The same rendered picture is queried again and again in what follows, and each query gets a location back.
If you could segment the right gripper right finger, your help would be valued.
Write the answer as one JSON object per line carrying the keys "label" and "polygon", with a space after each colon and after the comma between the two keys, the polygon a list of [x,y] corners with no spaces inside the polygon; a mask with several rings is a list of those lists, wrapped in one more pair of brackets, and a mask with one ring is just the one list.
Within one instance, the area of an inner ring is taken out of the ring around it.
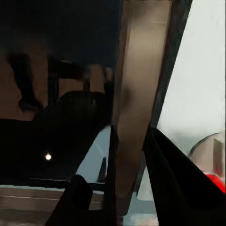
{"label": "right gripper right finger", "polygon": [[160,130],[144,153],[159,226],[226,226],[226,195]]}

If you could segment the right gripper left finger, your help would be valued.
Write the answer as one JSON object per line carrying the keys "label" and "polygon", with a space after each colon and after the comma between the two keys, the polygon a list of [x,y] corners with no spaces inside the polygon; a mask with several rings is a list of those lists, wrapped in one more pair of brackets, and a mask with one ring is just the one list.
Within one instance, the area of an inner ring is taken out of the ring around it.
{"label": "right gripper left finger", "polygon": [[[114,126],[98,132],[45,226],[116,226]],[[104,205],[89,210],[106,155]]]}

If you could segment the microwave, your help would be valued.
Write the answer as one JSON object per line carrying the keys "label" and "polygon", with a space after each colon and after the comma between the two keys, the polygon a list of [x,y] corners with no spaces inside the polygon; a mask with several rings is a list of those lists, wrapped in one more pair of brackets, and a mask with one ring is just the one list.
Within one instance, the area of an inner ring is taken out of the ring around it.
{"label": "microwave", "polygon": [[53,211],[111,125],[116,215],[154,200],[149,127],[226,195],[226,0],[0,0],[0,208]]}

